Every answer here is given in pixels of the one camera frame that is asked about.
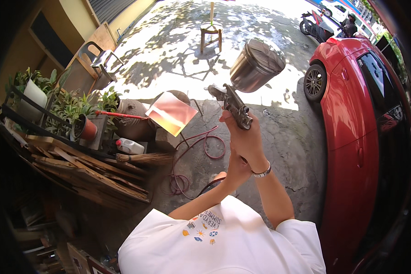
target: car wheel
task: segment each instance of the car wheel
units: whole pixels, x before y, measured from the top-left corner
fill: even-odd
[[[327,17],[330,17],[330,16],[332,16],[332,11],[329,10],[329,9],[326,9],[326,10],[324,11],[324,15],[326,15]]]
[[[309,67],[303,80],[303,90],[306,98],[311,102],[319,103],[323,98],[327,85],[326,70],[319,64]]]
[[[301,21],[301,22],[300,22],[300,31],[301,31],[301,33],[303,33],[304,35],[309,35],[309,34],[310,34],[310,33],[309,33],[309,30],[312,28],[313,23],[312,23],[311,20],[308,20],[308,24],[309,24],[309,25],[306,25],[304,21]]]

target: straw broom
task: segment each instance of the straw broom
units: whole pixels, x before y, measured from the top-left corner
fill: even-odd
[[[116,153],[116,160],[119,162],[135,162],[135,163],[148,163],[153,165],[164,165],[171,163],[173,156],[164,153],[147,153],[139,155],[126,155]]]

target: spray gun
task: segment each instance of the spray gun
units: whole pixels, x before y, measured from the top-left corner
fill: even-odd
[[[224,109],[231,112],[239,128],[250,129],[253,119],[248,116],[249,108],[236,90],[245,93],[258,90],[281,73],[285,65],[285,54],[276,44],[261,38],[251,38],[230,69],[232,85],[224,84],[222,89],[213,84],[204,89],[216,97],[216,100],[224,102]]]

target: silver bracelet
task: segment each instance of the silver bracelet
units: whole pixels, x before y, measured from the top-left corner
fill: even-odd
[[[268,160],[267,160],[267,162],[268,162],[268,169],[266,170],[266,172],[263,172],[263,173],[254,173],[253,171],[251,171],[251,173],[253,174],[254,177],[256,177],[256,178],[265,177],[265,176],[267,176],[267,175],[271,172],[271,164],[269,163]]]

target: copper sheet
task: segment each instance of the copper sheet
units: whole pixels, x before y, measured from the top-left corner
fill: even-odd
[[[197,112],[172,93],[164,92],[149,108],[146,115],[176,137]]]

